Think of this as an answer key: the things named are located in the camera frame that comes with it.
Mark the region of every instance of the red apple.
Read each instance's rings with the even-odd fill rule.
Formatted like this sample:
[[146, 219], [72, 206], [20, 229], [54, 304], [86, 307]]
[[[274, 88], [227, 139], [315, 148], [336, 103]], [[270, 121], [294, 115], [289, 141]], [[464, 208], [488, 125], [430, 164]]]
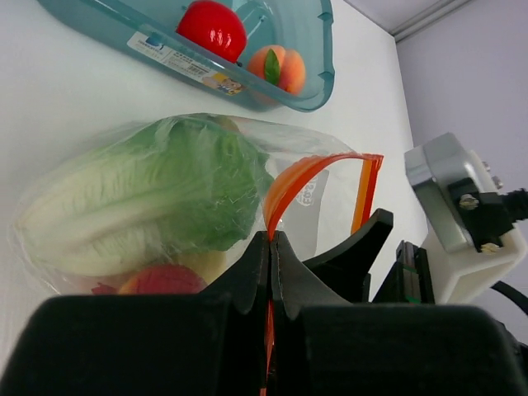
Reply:
[[207, 284], [186, 266], [149, 266], [121, 286], [120, 295], [192, 295]]
[[238, 15], [224, 4], [211, 0], [193, 2], [176, 33], [233, 63], [248, 43]]

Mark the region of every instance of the container label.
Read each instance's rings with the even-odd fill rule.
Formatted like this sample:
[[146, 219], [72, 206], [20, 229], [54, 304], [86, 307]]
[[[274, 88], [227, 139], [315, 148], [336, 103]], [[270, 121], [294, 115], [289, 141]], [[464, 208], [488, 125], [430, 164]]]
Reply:
[[127, 45], [171, 70], [226, 95], [236, 95], [244, 89], [240, 82], [236, 82], [222, 73], [218, 73], [200, 62], [196, 62], [181, 52], [167, 47], [156, 35], [149, 37], [143, 33], [136, 32]]

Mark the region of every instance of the plastic container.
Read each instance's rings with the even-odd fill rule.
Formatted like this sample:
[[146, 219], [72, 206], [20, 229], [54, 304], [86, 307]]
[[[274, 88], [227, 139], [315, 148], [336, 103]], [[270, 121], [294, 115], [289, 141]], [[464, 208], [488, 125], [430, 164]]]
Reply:
[[[192, 0], [39, 2], [73, 29], [253, 110], [283, 104], [298, 111], [313, 111], [324, 105], [332, 93], [335, 72], [330, 0], [219, 0], [244, 23], [247, 47], [238, 59], [243, 65], [265, 45], [282, 45], [302, 55], [307, 79], [298, 96], [178, 35], [175, 29]], [[218, 86], [206, 86], [204, 77], [213, 78]]]

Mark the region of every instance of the plastic bag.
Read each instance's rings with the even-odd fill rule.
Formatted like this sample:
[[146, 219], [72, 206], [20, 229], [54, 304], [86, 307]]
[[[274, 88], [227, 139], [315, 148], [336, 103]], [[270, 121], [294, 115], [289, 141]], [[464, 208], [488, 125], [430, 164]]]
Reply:
[[382, 160], [312, 130], [208, 114], [89, 146], [35, 181], [12, 226], [19, 257], [61, 294], [198, 292], [266, 228], [314, 257], [368, 219]]

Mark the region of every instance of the orange strip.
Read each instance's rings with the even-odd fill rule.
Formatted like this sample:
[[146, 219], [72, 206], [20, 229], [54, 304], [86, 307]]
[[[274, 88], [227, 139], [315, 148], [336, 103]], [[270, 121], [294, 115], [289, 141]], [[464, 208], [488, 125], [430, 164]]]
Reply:
[[376, 183], [378, 181], [378, 173], [380, 172], [382, 162], [383, 159], [373, 161], [372, 168], [370, 169], [369, 187], [366, 192], [365, 206], [363, 207], [363, 219], [361, 221], [361, 225], [369, 221], [370, 212], [372, 211], [372, 203], [374, 201], [374, 191], [376, 188]]
[[363, 213], [373, 162], [374, 161], [364, 161], [363, 167], [361, 168], [360, 185], [357, 190], [356, 208], [354, 209], [354, 219], [352, 220], [352, 228], [350, 232], [351, 235], [361, 228], [363, 222]]
[[268, 229], [268, 237], [273, 239], [276, 227], [291, 201], [324, 168], [342, 159], [363, 159], [376, 162], [380, 161], [381, 158], [383, 157], [376, 154], [342, 153], [328, 157], [302, 158], [294, 163], [276, 178], [266, 197], [264, 219]]

